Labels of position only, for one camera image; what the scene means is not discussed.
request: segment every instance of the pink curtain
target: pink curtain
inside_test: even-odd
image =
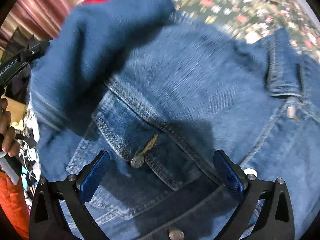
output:
[[[0,28],[0,47],[5,48],[17,27],[39,40],[57,37],[61,24],[80,0],[18,0]]]

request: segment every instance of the yellow stitching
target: yellow stitching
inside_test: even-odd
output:
[[[138,155],[144,155],[147,151],[151,150],[156,144],[157,138],[158,138],[158,134],[155,134],[155,136],[147,143],[143,151],[140,152]]]

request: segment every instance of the blue denim fabric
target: blue denim fabric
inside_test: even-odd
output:
[[[320,209],[320,67],[288,39],[279,29],[248,45],[171,0],[76,8],[31,75],[43,175],[63,180],[106,150],[86,206],[110,239],[163,240],[177,227],[212,240],[237,205],[212,165],[223,149],[259,179],[284,178],[299,239]]]

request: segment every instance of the orange clothing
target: orange clothing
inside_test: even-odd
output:
[[[21,178],[14,185],[4,172],[0,171],[0,205],[17,233],[24,240],[29,239],[29,213]]]

